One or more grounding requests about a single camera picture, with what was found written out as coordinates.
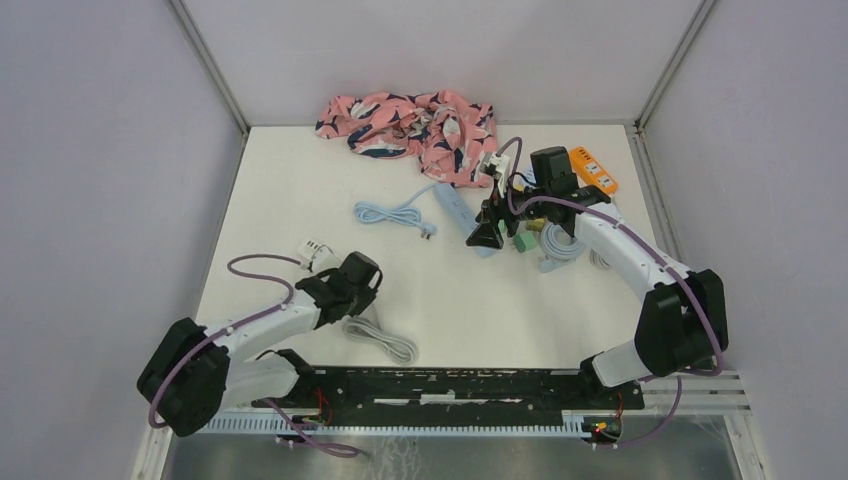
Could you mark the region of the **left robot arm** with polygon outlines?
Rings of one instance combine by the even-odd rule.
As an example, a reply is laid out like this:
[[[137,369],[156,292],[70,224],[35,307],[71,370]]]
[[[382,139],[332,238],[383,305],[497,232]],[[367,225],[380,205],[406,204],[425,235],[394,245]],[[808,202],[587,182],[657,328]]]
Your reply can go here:
[[[238,404],[265,398],[307,404],[315,391],[308,364],[296,354],[265,357],[263,351],[364,312],[383,279],[375,261],[354,251],[295,283],[277,278],[285,295],[243,318],[213,325],[175,321],[136,382],[149,403],[149,426],[186,437]]]

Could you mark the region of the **light blue power strip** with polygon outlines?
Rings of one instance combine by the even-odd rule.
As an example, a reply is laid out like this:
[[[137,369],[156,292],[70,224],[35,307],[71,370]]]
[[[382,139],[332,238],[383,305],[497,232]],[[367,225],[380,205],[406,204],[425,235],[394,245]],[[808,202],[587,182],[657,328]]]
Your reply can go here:
[[[466,249],[469,249],[465,241],[478,225],[476,214],[450,184],[437,183],[434,186],[434,195],[443,211],[451,219],[456,230],[461,235],[462,240],[460,244]]]

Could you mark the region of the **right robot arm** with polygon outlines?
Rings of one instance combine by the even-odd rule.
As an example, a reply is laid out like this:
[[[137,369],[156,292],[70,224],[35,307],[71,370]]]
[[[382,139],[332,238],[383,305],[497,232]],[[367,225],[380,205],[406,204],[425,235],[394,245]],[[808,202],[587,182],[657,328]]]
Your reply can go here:
[[[534,178],[518,190],[517,170],[502,152],[484,157],[482,170],[496,183],[467,245],[500,249],[522,223],[544,219],[597,252],[642,302],[631,340],[581,362],[580,400],[602,408],[631,381],[721,373],[729,346],[721,278],[710,269],[696,272],[650,245],[606,193],[579,184],[566,148],[538,150],[531,163]]]

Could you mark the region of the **orange power strip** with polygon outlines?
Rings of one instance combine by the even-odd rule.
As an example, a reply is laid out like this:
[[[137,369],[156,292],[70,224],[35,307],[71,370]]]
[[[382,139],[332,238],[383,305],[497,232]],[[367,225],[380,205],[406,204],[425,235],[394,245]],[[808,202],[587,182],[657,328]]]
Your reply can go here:
[[[614,196],[619,188],[618,182],[583,146],[569,151],[572,170],[587,185],[598,187],[608,196]]]

